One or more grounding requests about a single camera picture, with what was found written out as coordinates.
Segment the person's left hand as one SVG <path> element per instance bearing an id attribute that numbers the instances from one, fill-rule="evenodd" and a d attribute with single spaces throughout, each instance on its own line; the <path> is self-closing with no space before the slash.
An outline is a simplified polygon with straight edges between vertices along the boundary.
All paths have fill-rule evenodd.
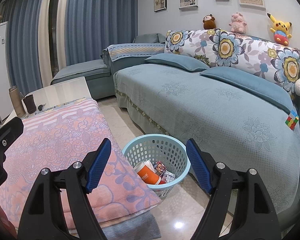
<path id="1" fill-rule="evenodd" d="M 8 220 L 6 213 L 0 206 L 0 239 L 17 239 L 14 225 Z"/>

